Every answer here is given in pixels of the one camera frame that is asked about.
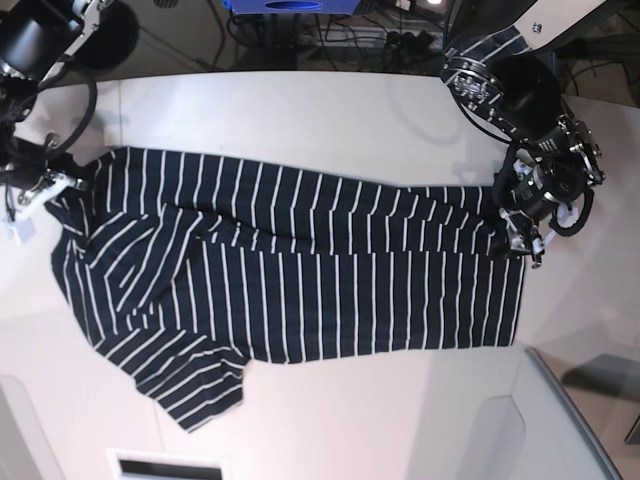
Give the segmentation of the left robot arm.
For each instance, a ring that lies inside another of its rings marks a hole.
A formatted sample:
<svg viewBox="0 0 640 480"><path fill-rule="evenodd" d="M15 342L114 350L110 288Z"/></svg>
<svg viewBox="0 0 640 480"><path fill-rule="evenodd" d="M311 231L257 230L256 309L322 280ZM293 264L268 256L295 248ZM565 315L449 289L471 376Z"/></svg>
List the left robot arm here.
<svg viewBox="0 0 640 480"><path fill-rule="evenodd" d="M444 21L440 78L461 112L500 130L508 150L492 187L506 238L498 256L541 264L556 236L585 226L606 175L587 125L563 98L556 60L624 62L636 34L588 38L625 1L452 1Z"/></svg>

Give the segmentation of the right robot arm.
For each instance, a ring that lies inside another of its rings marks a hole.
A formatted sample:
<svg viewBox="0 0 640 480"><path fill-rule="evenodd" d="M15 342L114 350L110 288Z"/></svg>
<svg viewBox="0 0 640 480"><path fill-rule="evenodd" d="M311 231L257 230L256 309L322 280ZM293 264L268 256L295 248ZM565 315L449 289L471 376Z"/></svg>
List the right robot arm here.
<svg viewBox="0 0 640 480"><path fill-rule="evenodd" d="M66 169L68 150L92 119L97 83L77 53L100 30L109 1L19 1L1 13L1 184L20 191L18 204L31 206L49 187L83 190L86 181ZM31 114L38 96L68 73L88 88L78 125L65 140L49 133L42 144L15 136L16 124Z"/></svg>

